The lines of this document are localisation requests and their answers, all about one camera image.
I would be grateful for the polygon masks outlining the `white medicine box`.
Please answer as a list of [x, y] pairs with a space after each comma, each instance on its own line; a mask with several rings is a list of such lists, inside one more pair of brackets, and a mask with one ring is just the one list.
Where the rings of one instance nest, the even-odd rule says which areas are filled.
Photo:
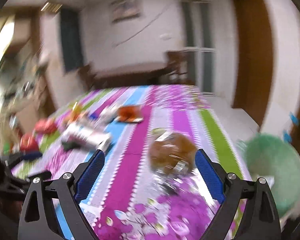
[[63, 135], [91, 151], [106, 151], [111, 144], [111, 134], [98, 129], [72, 122]]

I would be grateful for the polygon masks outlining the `green trash bin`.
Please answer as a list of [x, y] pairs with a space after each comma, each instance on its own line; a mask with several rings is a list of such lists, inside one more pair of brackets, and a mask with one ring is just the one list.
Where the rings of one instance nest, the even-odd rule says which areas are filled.
[[300, 200], [300, 155], [291, 144], [266, 133], [237, 141], [237, 149], [252, 179], [266, 179], [283, 217]]

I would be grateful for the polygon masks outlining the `red apple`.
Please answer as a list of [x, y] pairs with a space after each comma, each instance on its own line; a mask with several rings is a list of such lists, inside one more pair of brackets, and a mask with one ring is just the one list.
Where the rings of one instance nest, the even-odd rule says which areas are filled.
[[21, 151], [38, 151], [39, 146], [32, 134], [26, 133], [21, 137], [19, 148]]

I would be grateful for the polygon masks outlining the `dark green scrub pad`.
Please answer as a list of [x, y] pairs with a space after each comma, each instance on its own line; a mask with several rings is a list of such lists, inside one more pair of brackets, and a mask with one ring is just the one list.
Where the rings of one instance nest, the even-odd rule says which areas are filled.
[[82, 146], [74, 141], [62, 141], [62, 148], [65, 152], [80, 149]]

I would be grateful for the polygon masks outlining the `red small box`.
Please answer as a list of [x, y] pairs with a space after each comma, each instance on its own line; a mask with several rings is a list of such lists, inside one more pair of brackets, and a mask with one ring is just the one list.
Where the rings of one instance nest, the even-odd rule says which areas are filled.
[[40, 119], [35, 124], [34, 131], [40, 134], [51, 134], [57, 131], [57, 125], [53, 119]]

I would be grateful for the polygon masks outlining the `purple floral tablecloth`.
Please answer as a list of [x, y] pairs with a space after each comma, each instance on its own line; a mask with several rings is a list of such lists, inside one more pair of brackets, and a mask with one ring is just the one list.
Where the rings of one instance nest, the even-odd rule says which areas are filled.
[[213, 110], [195, 87], [104, 89], [80, 98], [94, 115], [109, 106], [134, 105], [137, 124], [112, 121], [104, 167], [80, 207], [99, 239], [200, 239], [218, 202], [199, 172], [188, 174], [180, 150], [202, 149], [226, 172], [250, 174]]

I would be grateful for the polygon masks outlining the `wrapped brown bun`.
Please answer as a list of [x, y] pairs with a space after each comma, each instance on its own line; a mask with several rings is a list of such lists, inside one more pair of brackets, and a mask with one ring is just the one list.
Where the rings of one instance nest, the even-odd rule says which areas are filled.
[[194, 169], [195, 144], [188, 136], [169, 129], [151, 131], [148, 159], [151, 170], [169, 174], [188, 174]]

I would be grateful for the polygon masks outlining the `orange snack wrapper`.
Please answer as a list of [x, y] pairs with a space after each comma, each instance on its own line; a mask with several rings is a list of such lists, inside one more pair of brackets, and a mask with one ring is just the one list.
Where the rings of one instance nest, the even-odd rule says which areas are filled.
[[143, 121], [140, 105], [121, 106], [117, 110], [117, 122], [139, 123]]

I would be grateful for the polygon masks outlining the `wooden chair at left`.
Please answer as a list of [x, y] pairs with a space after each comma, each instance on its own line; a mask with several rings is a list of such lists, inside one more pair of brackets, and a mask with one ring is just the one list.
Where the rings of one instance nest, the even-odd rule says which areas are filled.
[[77, 71], [79, 78], [85, 90], [94, 88], [95, 75], [91, 72], [90, 64], [80, 67]]

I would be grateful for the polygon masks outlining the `brown wooden door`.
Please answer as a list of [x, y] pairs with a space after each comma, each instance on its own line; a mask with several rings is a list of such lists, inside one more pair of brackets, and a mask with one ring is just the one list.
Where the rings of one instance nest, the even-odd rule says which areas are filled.
[[238, 34], [238, 69], [232, 106], [262, 126], [273, 75], [273, 41], [264, 0], [232, 0]]

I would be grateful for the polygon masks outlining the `dark wooden round table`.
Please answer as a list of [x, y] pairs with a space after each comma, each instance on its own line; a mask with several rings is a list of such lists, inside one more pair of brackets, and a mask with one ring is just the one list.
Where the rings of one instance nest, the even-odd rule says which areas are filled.
[[172, 71], [164, 62], [144, 62], [125, 65], [97, 72], [94, 87], [115, 88], [143, 85], [157, 85], [159, 79]]

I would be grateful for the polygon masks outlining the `wooden chair by window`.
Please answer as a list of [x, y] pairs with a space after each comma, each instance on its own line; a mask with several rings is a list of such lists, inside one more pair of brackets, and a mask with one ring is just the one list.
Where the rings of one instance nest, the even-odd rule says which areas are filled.
[[187, 68], [189, 51], [167, 51], [167, 67], [170, 70], [168, 73], [169, 84], [174, 85], [195, 85], [195, 81], [192, 81], [189, 77]]

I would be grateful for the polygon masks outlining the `dark window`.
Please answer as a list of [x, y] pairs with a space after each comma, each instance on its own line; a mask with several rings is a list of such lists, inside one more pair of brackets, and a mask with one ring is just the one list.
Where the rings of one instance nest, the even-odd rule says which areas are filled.
[[79, 13], [69, 7], [60, 10], [60, 37], [66, 73], [83, 67]]

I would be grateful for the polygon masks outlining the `white glass balcony door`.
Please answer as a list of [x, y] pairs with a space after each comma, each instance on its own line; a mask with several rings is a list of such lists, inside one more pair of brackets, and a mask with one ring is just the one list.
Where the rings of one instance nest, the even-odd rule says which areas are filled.
[[211, 3], [181, 0], [187, 79], [204, 94], [213, 94], [215, 45], [211, 29]]

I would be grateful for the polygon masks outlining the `framed wall picture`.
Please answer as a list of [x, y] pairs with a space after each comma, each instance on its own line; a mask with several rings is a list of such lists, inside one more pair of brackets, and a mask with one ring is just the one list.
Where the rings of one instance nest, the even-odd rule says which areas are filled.
[[113, 23], [138, 18], [141, 14], [141, 0], [116, 0], [110, 4], [110, 15]]

